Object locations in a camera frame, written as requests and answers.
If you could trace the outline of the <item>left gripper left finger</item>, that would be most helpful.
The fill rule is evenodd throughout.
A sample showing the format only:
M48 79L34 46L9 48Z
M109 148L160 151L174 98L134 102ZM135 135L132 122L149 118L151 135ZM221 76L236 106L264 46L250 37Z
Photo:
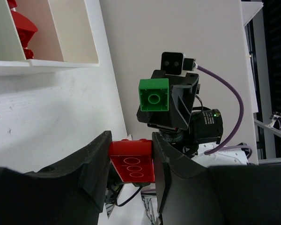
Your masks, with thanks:
M96 225L103 211L110 131L38 172L0 167L0 225Z

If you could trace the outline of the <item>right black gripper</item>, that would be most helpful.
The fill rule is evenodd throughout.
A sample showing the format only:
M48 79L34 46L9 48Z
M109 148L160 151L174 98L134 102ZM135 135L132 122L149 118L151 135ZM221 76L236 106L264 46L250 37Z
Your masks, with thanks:
M199 84L199 75L186 73L185 76L167 75L165 71L154 70L150 79L168 78L169 110L167 112L137 111L137 120L149 127L166 130L187 130L189 127L193 103Z

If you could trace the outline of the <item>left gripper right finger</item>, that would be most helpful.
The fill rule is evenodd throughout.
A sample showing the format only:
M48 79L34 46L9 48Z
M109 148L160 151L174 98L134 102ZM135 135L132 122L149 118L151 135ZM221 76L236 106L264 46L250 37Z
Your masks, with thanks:
M152 134L165 225L281 225L281 164L203 167Z

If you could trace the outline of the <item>green square lego brick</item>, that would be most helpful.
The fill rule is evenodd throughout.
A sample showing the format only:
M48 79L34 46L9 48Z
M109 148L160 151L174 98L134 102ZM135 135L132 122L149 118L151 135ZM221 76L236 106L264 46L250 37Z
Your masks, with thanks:
M142 112L167 112L169 110L168 78L141 79L138 90Z

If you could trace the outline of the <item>red sloped lego brick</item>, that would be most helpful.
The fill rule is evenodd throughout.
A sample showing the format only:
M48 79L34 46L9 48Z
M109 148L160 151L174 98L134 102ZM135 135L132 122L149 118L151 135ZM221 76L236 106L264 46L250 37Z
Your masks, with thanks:
M108 156L122 182L155 182L151 140L113 141Z

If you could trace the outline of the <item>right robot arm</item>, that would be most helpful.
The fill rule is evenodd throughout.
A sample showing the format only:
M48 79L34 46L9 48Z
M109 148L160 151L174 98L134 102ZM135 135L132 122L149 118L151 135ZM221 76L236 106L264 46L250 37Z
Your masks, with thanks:
M155 70L150 79L141 79L137 119L157 129L172 147L204 166L247 165L252 155L245 143L218 147L223 135L222 115L217 109L193 104L199 99L199 75L167 75Z

